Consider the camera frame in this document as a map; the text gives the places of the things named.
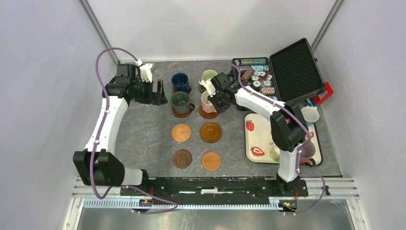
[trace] aluminum frame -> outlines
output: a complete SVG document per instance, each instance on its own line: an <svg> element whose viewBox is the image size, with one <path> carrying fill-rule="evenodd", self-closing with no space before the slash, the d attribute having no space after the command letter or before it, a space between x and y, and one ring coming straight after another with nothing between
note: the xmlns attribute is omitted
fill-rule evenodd
<svg viewBox="0 0 406 230"><path fill-rule="evenodd" d="M99 36L104 47L111 48L112 44L110 43L109 39L107 38L107 35L104 32L102 26L100 25L100 22L97 19L96 15L94 14L89 2L87 0L79 0L79 3L82 6L83 11L85 12L86 16L88 17L91 25L94 28L94 31L97 33L97 36ZM115 52L113 50L109 51L109 56L116 65L120 63L120 60L118 59L117 55L115 54Z"/></svg>
<svg viewBox="0 0 406 230"><path fill-rule="evenodd" d="M331 7L330 12L328 13L326 19L324 20L323 24L321 25L320 30L318 31L313 43L311 45L312 52L314 53L317 49L318 45L320 44L321 40L323 39L324 35L326 35L327 30L329 29L331 23L333 22L334 18L337 15L337 12L340 10L344 0L336 0Z"/></svg>
<svg viewBox="0 0 406 230"><path fill-rule="evenodd" d="M305 178L307 183L307 189L309 196L299 197L299 200L316 200L322 192L322 182L318 178ZM352 178L325 178L326 185L329 186L330 196L324 196L324 200L334 200L334 199L343 199L346 200L350 208L350 214L354 227L356 230L367 230L366 221L364 219L362 205L360 203L360 196L358 194L355 182ZM99 186L99 193L104 193L108 187ZM107 195L109 202L104 202L102 208L129 208L128 205L118 205L117 202L126 202L126 201L139 201L140 199L149 198L148 196L121 196L120 187L115 187L110 190L110 193ZM79 224L80 216L84 207L97 207L98 204L92 204L91 201L95 200L96 196L93 193L93 189L90 186L83 184L80 177L77 178L75 188L72 193L72 198L70 201L69 209L63 224L63 230L76 230ZM279 200L292 200L293 197L269 197L270 205L259 206L194 206L187 205L181 206L180 209L219 209L219 210L230 210L230 209L269 209L275 210L273 204ZM168 208L169 206L155 206L155 208Z"/></svg>

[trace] dark blue mug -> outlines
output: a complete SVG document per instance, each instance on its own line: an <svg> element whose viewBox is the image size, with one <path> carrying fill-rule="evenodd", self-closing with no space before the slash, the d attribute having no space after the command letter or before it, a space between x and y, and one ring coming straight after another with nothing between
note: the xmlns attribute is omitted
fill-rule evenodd
<svg viewBox="0 0 406 230"><path fill-rule="evenodd" d="M172 76L172 86L175 92L182 91L189 93L191 90L188 75L184 73L177 73Z"/></svg>

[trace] orange coaster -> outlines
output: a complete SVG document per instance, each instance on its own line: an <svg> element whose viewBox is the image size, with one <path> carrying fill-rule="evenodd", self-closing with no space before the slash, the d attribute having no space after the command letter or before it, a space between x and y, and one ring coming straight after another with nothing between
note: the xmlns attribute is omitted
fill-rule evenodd
<svg viewBox="0 0 406 230"><path fill-rule="evenodd" d="M215 117L217 117L218 113L213 112L213 113L206 113L203 108L202 105L199 106L199 113L202 117L206 118L206 119L213 119Z"/></svg>
<svg viewBox="0 0 406 230"><path fill-rule="evenodd" d="M181 149L175 152L172 161L176 167L184 169L192 162L192 155L189 151Z"/></svg>
<svg viewBox="0 0 406 230"><path fill-rule="evenodd" d="M184 142L191 137L192 129L188 125L179 124L172 129L170 134L175 141Z"/></svg>
<svg viewBox="0 0 406 230"><path fill-rule="evenodd" d="M189 86L189 90L186 92L187 94L189 94L192 91L192 87L190 86L190 84L188 86ZM173 86L172 86L172 93L176 93L175 88Z"/></svg>
<svg viewBox="0 0 406 230"><path fill-rule="evenodd" d="M215 171L220 168L221 157L215 152L208 152L202 157L202 165L209 171Z"/></svg>
<svg viewBox="0 0 406 230"><path fill-rule="evenodd" d="M207 143L218 142L222 133L221 127L214 122L206 123L200 128L200 137Z"/></svg>
<svg viewBox="0 0 406 230"><path fill-rule="evenodd" d="M187 113L185 113L185 114L178 114L178 113L175 111L175 109L172 107L172 114L173 114L175 117L185 118L185 117L189 116L191 113L192 113L192 111L190 110L189 112L187 112Z"/></svg>

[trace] case lid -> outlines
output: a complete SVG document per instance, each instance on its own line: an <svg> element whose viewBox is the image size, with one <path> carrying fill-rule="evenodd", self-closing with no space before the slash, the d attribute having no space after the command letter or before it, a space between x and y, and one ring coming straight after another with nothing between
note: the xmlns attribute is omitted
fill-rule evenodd
<svg viewBox="0 0 406 230"><path fill-rule="evenodd" d="M269 59L282 101L299 101L326 90L306 38L272 54Z"/></svg>

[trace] round wooden coaster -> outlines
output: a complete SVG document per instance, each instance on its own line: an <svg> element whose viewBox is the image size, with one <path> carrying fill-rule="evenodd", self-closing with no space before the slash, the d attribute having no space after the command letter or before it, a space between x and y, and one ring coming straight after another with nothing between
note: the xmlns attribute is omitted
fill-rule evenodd
<svg viewBox="0 0 406 230"><path fill-rule="evenodd" d="M204 93L204 91L206 91L206 88L203 88L203 87L200 85L199 91L200 91L201 93Z"/></svg>
<svg viewBox="0 0 406 230"><path fill-rule="evenodd" d="M214 122L206 123L200 128L200 137L207 143L218 142L222 133L221 127Z"/></svg>
<svg viewBox="0 0 406 230"><path fill-rule="evenodd" d="M179 124L172 129L170 134L175 141L184 142L191 137L192 129L188 125Z"/></svg>
<svg viewBox="0 0 406 230"><path fill-rule="evenodd" d="M189 112L187 112L187 113L185 113L185 114L178 114L178 113L175 111L175 109L172 107L172 114L173 114L175 117L185 118L185 117L189 116L191 113L192 113L192 111L190 110Z"/></svg>
<svg viewBox="0 0 406 230"><path fill-rule="evenodd" d="M199 113L202 117L206 118L206 119L213 119L215 117L217 117L218 113L213 112L213 113L206 113L203 108L202 105L199 106Z"/></svg>
<svg viewBox="0 0 406 230"><path fill-rule="evenodd" d="M176 167L184 169L192 162L192 155L189 151L181 149L173 154L172 161Z"/></svg>
<svg viewBox="0 0 406 230"><path fill-rule="evenodd" d="M215 171L220 168L221 157L215 152L208 152L202 157L202 165L209 171Z"/></svg>
<svg viewBox="0 0 406 230"><path fill-rule="evenodd" d="M189 90L186 92L187 94L189 94L192 91L192 87L190 86L190 84L188 86L189 86ZM175 87L173 87L173 86L172 86L172 93L176 93Z"/></svg>

